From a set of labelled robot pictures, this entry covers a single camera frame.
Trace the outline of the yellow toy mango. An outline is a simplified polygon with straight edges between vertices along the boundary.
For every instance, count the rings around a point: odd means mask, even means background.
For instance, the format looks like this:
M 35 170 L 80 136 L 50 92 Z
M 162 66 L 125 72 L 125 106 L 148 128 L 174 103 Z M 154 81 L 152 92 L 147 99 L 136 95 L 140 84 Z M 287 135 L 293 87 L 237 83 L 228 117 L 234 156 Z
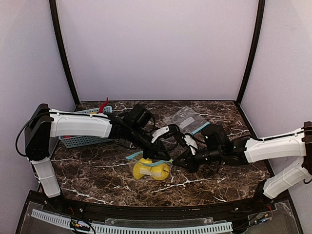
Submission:
M 135 179 L 142 179 L 144 176 L 151 175 L 151 166 L 153 161 L 151 159 L 141 158 L 133 167 L 132 174 Z

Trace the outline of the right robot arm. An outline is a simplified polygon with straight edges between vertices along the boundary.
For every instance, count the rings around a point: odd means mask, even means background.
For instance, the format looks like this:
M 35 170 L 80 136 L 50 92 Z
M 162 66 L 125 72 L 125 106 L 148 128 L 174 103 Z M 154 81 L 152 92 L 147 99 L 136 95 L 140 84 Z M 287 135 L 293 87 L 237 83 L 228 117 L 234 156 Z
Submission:
M 173 160 L 173 165 L 196 172 L 200 165 L 224 162 L 227 165 L 247 165 L 272 158 L 294 156 L 296 160 L 277 175 L 260 182 L 255 197 L 274 199 L 280 193 L 303 181 L 312 180 L 312 123 L 302 128 L 265 138 L 242 137 L 230 141 L 222 126 L 209 124 L 201 131 L 206 147 L 190 149 Z

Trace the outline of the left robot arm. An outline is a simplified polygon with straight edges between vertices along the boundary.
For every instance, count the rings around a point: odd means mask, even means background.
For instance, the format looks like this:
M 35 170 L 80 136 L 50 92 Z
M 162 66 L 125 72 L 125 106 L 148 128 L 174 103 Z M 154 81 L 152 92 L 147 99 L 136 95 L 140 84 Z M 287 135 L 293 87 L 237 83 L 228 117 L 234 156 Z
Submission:
M 153 115 L 143 106 L 136 105 L 124 114 L 86 114 L 50 109 L 47 104 L 38 106 L 32 117 L 19 132 L 24 135 L 25 152 L 33 165 L 38 180 L 48 198 L 61 195 L 61 188 L 50 159 L 49 143 L 59 136 L 93 136 L 125 139 L 144 151 L 164 152 L 158 139 L 169 132 L 169 127 L 157 129 L 153 134 L 143 128 Z

